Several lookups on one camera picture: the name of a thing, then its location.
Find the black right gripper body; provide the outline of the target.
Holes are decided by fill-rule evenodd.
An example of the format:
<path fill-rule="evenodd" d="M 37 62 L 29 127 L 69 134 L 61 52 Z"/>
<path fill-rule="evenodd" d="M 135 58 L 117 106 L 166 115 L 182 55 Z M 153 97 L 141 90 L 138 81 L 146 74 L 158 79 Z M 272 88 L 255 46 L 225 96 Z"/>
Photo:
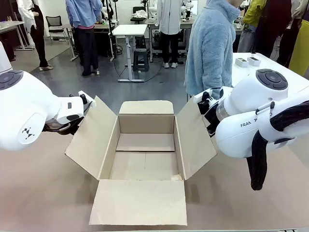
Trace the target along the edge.
<path fill-rule="evenodd" d="M 206 129 L 210 137 L 213 137 L 215 135 L 216 128 L 219 125 L 219 119 L 216 115 L 218 101 L 217 100 L 205 100 L 205 101 L 199 102 L 197 105 L 198 105 L 201 115 L 203 115 L 203 117 L 208 121 L 209 124 L 206 126 Z"/>

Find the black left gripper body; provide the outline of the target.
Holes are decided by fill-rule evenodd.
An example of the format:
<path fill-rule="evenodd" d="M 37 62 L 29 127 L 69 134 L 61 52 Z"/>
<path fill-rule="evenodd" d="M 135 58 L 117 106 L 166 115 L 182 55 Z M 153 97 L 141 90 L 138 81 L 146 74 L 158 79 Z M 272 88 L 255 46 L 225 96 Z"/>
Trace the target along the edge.
<path fill-rule="evenodd" d="M 78 130 L 79 124 L 82 122 L 83 119 L 84 117 L 73 120 L 57 129 L 52 129 L 51 127 L 49 127 L 49 125 L 45 124 L 42 132 L 56 132 L 60 135 L 68 135 L 68 134 L 74 135 Z"/>

